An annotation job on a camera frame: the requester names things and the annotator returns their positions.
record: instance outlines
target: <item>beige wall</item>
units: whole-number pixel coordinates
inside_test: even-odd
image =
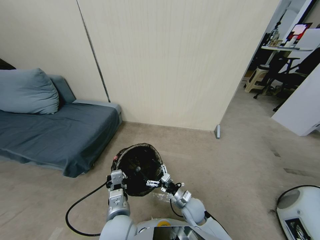
[[[279,0],[80,0],[124,119],[213,130]]]
[[[304,20],[305,23],[312,22],[310,28],[316,28],[320,24],[320,1],[316,1],[311,11]]]
[[[77,98],[108,101],[75,0],[2,0],[0,58],[64,76]]]

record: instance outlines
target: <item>black chair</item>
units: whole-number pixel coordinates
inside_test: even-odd
[[[275,77],[279,74],[279,71],[287,64],[287,69],[284,71],[284,73],[289,73],[293,60],[296,60],[299,58],[288,58],[282,56],[280,53],[276,54],[273,59],[271,60],[269,67],[264,67],[263,65],[260,65],[259,68],[264,70],[269,70],[268,73],[264,76],[264,78],[261,81],[262,85],[265,85],[263,89],[261,89],[253,98],[257,99],[258,96],[263,93],[263,91],[268,88],[272,82],[275,80]]]
[[[298,86],[307,78],[307,76],[315,69],[315,67],[320,63],[320,48],[315,49],[309,56],[307,56],[300,64],[297,64],[294,67],[291,67],[293,60],[297,58],[288,58],[288,67],[282,73],[274,74],[272,79],[268,82],[265,86],[268,87],[272,84],[274,80],[282,82],[281,91],[278,93],[281,95],[283,90],[286,89],[297,89]],[[298,68],[294,73],[289,73],[292,69]],[[260,93],[257,93],[253,98],[257,98]],[[274,111],[282,105],[283,103],[279,104]]]

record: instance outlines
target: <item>white robot part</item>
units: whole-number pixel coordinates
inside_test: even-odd
[[[289,190],[279,198],[277,214],[288,239],[320,239],[320,188]]]
[[[137,226],[126,215],[117,215],[104,225],[99,239],[130,240],[137,235]]]

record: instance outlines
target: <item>sofa cushion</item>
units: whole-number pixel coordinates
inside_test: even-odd
[[[59,95],[40,68],[0,70],[0,110],[51,114],[58,111]]]

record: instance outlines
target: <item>desk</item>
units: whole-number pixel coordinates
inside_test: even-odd
[[[312,51],[312,49],[306,49],[306,48],[294,49],[294,48],[279,48],[279,47],[268,47],[268,46],[262,46],[261,48],[266,50],[272,50],[272,54],[270,55],[265,66],[269,66],[274,55],[280,51],[286,51],[286,52],[311,52]]]

